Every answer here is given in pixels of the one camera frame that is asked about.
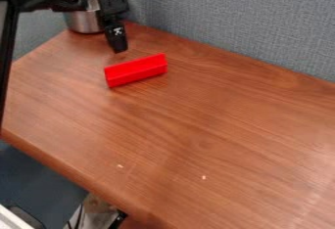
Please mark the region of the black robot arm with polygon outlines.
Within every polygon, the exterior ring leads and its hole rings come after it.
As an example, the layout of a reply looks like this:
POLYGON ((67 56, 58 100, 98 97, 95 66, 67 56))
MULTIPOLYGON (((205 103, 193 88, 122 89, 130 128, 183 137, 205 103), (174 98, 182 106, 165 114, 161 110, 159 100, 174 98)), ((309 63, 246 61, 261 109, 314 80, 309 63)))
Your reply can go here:
MULTIPOLYGON (((115 53, 128 49, 122 16, 130 11, 128 0, 98 0, 99 25, 115 53)), ((8 82, 20 13, 51 10, 60 13, 86 12, 90 0, 0 0, 0 130, 6 111, 8 82)))

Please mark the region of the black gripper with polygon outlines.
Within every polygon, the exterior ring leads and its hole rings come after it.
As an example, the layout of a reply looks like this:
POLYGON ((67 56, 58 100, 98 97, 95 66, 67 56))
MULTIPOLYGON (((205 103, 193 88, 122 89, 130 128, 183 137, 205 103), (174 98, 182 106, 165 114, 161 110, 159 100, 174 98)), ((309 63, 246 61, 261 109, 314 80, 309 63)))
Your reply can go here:
POLYGON ((103 19, 103 31, 114 53, 122 53, 128 49, 126 26, 119 21, 119 16, 128 10, 128 0, 99 0, 100 17, 103 19))

